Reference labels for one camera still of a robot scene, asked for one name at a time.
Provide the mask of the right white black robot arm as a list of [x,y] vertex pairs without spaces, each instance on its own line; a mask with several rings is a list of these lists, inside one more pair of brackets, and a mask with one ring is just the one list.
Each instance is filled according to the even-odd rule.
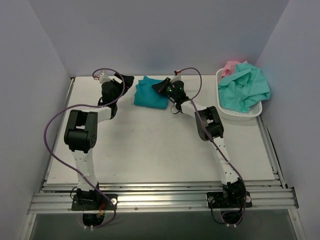
[[224,140],[224,126],[217,109],[214,106],[196,104],[187,96],[182,80],[166,78],[152,85],[152,89],[173,102],[179,113],[194,117],[200,139],[208,142],[211,147],[223,189],[223,203],[232,207],[240,201],[245,201],[246,186],[241,174],[229,159]]

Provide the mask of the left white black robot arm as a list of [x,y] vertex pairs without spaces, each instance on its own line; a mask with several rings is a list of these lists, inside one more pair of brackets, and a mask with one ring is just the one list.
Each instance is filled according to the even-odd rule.
[[114,74],[111,78],[99,73],[101,97],[97,107],[91,110],[73,109],[69,113],[64,143],[68,146],[75,160],[78,175],[76,197],[90,210],[100,206],[101,194],[98,192],[99,182],[95,175],[93,149],[98,139],[98,124],[111,120],[116,116],[117,101],[132,87],[134,76]]

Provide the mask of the teal t shirt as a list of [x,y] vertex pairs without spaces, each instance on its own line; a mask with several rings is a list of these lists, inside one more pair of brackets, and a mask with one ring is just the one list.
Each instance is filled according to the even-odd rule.
[[165,110],[168,107],[168,98],[158,94],[152,86],[161,83],[162,80],[144,76],[135,85],[133,104],[139,107],[147,107]]

